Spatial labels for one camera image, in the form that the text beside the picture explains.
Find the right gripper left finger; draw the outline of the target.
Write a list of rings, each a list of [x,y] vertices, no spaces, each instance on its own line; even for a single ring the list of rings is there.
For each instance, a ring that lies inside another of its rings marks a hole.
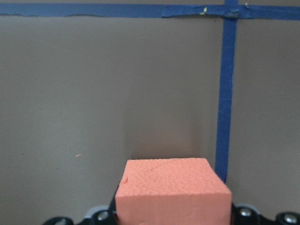
[[[100,205],[88,210],[83,220],[78,225],[116,225],[116,203],[111,200],[108,206]],[[68,217],[53,217],[44,222],[45,225],[75,225]]]

